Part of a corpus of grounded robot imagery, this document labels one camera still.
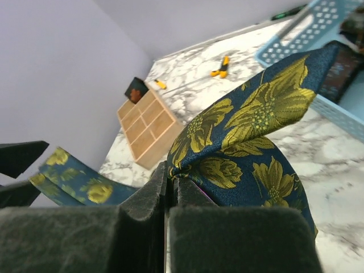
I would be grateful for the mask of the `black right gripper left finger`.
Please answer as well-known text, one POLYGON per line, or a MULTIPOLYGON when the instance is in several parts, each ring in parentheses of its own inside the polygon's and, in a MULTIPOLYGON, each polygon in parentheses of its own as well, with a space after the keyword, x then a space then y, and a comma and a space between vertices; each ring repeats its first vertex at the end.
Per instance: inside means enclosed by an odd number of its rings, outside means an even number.
POLYGON ((121 204, 121 209, 132 219, 146 221, 164 207, 167 191, 167 162, 161 162, 150 180, 121 204))

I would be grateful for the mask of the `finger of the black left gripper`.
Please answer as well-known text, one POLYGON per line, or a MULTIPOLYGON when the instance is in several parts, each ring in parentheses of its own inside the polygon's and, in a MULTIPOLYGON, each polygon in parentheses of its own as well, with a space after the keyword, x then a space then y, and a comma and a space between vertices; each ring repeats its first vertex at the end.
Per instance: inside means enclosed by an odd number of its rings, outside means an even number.
POLYGON ((16 179, 48 148, 49 143, 33 142, 1 144, 1 174, 16 179))
POLYGON ((1 185, 0 207, 29 207, 39 195, 40 191, 29 181, 1 185))

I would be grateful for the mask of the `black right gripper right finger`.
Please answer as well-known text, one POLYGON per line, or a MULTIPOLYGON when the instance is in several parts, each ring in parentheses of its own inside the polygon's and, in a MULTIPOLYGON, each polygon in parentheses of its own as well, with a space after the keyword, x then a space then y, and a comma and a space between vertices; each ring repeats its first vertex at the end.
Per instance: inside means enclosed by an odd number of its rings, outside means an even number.
POLYGON ((191 179, 173 182, 174 206, 217 206, 191 179))

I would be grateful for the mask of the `blue yellow floral tie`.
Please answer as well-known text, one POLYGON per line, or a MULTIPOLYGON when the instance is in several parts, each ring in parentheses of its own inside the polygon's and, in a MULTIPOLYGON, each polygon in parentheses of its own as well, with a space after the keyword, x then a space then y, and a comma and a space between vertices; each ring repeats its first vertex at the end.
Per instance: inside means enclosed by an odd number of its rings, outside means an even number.
POLYGON ((267 135, 302 119, 316 94, 304 87, 306 57, 272 66, 196 115, 167 155, 167 178, 191 179, 219 206, 297 209, 317 228, 304 187, 267 135))

